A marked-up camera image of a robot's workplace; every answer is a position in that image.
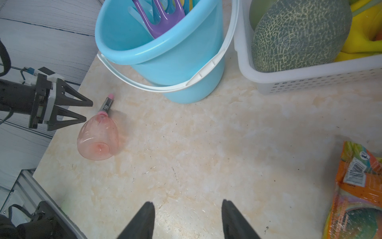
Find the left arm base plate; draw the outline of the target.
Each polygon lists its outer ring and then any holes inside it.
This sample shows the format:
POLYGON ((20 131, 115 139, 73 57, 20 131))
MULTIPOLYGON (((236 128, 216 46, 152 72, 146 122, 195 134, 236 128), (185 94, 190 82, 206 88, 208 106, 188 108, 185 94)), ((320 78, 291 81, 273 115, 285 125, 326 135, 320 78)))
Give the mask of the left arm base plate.
POLYGON ((8 208, 9 215, 1 215, 2 239, 79 239, 75 230, 70 228, 45 201, 41 201, 34 213, 24 207, 13 204, 8 208), (16 208, 30 221, 15 226, 12 223, 13 209, 16 208))

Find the purple rake pink handle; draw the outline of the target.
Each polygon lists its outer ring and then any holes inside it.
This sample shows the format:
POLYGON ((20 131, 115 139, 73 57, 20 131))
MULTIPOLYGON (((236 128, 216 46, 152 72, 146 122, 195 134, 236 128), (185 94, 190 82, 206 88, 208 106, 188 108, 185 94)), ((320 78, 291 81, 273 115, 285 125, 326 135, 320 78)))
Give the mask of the purple rake pink handle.
POLYGON ((161 6, 160 1, 154 1, 155 5, 157 6, 161 19, 158 24, 152 24, 150 20, 148 19, 146 13, 143 11, 143 8, 139 1, 133 1, 134 5, 136 6, 139 14, 142 16, 145 25, 150 31, 151 36, 154 39, 157 39, 158 37, 162 36, 164 33, 169 31, 172 27, 174 27, 177 23, 179 23, 186 15, 184 13, 184 10, 182 8, 180 1, 175 1, 176 3, 176 10, 173 14, 168 14, 164 11, 164 9, 161 6))

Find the pink spray bottle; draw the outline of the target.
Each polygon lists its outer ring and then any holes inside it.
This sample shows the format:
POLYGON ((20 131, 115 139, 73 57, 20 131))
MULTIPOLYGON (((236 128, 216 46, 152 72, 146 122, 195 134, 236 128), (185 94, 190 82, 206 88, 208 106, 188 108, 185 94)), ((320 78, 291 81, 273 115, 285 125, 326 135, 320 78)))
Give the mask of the pink spray bottle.
POLYGON ((109 94, 99 109, 81 128, 77 138, 79 154, 90 160, 105 160, 117 153, 119 147, 118 129, 108 111, 114 102, 109 94))

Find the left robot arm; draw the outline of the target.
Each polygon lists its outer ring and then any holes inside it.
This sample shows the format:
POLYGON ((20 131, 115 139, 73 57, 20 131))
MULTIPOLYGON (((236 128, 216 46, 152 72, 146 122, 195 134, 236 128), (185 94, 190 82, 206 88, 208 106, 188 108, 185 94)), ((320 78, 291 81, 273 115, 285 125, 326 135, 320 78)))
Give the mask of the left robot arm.
POLYGON ((1 79, 1 111, 8 112, 1 123, 17 113, 29 115, 29 128, 36 129, 44 123, 48 131, 53 131, 87 120, 64 106, 91 107, 93 102, 72 88, 60 75, 45 67, 37 70, 23 68, 20 73, 23 78, 21 83, 1 79), (35 77, 36 82, 27 85, 24 72, 35 77))

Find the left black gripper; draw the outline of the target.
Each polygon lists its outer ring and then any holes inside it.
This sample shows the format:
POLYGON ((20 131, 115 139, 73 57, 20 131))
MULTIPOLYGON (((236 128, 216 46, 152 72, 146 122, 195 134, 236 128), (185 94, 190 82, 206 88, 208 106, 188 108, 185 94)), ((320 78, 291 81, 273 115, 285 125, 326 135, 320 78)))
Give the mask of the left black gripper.
POLYGON ((36 77, 32 85, 34 97, 29 117, 29 128, 36 129, 46 124, 48 131, 54 131, 87 121, 85 116, 59 106, 92 107, 93 101, 77 92, 62 77, 46 67, 29 68, 36 77))

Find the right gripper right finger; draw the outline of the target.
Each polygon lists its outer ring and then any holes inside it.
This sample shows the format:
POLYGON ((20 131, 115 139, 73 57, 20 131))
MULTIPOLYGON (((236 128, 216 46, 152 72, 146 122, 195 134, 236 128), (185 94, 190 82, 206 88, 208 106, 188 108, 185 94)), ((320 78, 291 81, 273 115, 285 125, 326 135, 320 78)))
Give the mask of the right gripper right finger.
POLYGON ((232 201, 223 200, 221 215, 225 239, 260 239, 232 201))

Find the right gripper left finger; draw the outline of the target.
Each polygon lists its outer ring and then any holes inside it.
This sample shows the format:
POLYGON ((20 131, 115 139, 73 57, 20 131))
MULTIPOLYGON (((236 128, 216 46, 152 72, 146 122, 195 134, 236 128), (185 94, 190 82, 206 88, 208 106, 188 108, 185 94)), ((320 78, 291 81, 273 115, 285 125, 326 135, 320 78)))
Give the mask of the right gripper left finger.
POLYGON ((145 202, 117 237, 118 239, 152 239, 155 225, 155 207, 145 202))

